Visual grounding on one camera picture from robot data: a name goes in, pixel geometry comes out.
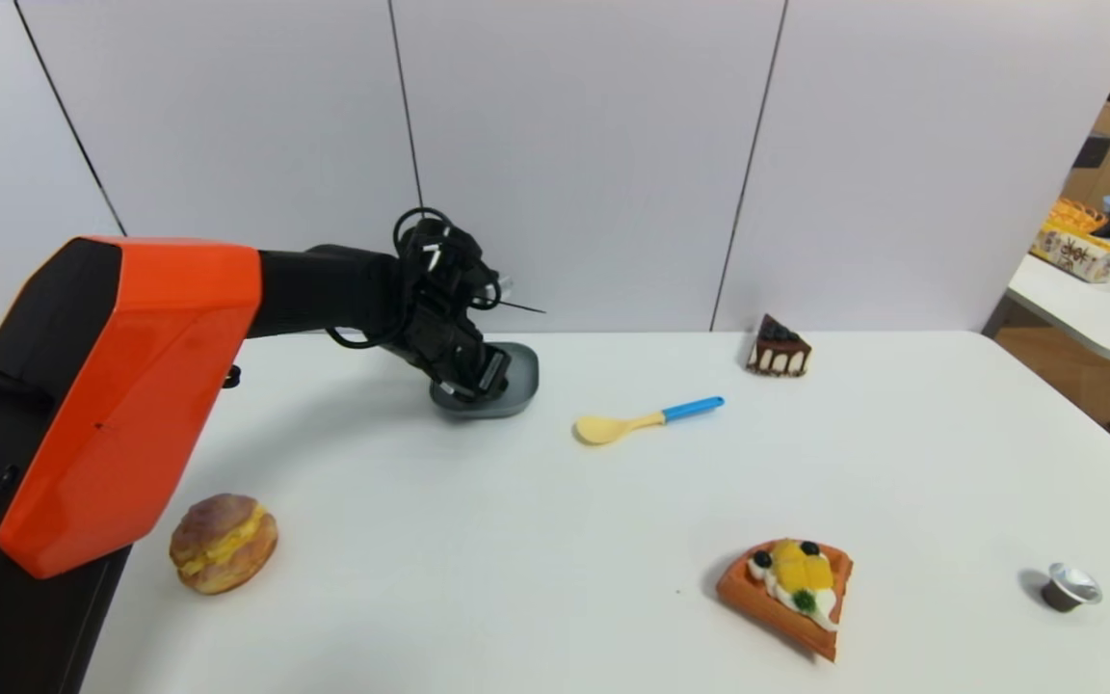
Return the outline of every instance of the floor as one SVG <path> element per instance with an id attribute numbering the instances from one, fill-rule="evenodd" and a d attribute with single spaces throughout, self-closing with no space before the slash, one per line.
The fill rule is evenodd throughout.
<path id="1" fill-rule="evenodd" d="M 1099 426 L 1110 422 L 1110 361 L 1035 316 L 1015 316 L 997 342 Z"/>

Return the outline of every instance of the cake slice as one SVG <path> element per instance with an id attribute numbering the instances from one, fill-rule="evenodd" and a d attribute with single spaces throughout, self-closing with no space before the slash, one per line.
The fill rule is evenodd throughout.
<path id="1" fill-rule="evenodd" d="M 793 332 L 765 313 L 761 330 L 756 335 L 753 352 L 748 355 L 748 370 L 763 375 L 803 375 L 811 348 L 799 334 Z"/>
<path id="2" fill-rule="evenodd" d="M 854 566 L 846 552 L 827 544 L 775 540 L 758 544 L 730 564 L 718 580 L 718 597 L 834 661 L 837 620 Z M 785 592 L 784 584 L 794 590 Z"/>

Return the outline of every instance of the green leaf garnish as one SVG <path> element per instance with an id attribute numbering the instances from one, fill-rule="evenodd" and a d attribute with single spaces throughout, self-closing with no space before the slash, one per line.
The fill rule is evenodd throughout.
<path id="1" fill-rule="evenodd" d="M 811 594 L 810 590 L 796 590 L 794 595 L 790 595 L 790 602 L 805 614 L 810 615 L 811 612 L 816 612 L 816 596 Z"/>

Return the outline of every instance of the chocolate cake slice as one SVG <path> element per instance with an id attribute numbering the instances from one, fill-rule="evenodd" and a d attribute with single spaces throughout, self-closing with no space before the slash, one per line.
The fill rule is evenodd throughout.
<path id="1" fill-rule="evenodd" d="M 798 333 L 765 313 L 761 331 L 748 355 L 748 370 L 763 375 L 803 375 L 807 373 L 810 356 L 811 348 Z"/>

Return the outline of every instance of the blue spoon handle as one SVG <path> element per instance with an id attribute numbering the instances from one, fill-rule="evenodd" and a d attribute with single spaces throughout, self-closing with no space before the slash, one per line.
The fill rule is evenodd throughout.
<path id="1" fill-rule="evenodd" d="M 674 405 L 674 408 L 662 410 L 662 414 L 666 416 L 666 421 L 670 422 L 692 416 L 692 414 L 709 412 L 709 410 L 713 410 L 714 408 L 720 408 L 724 403 L 726 403 L 726 401 L 723 399 L 697 400 L 696 403 Z"/>

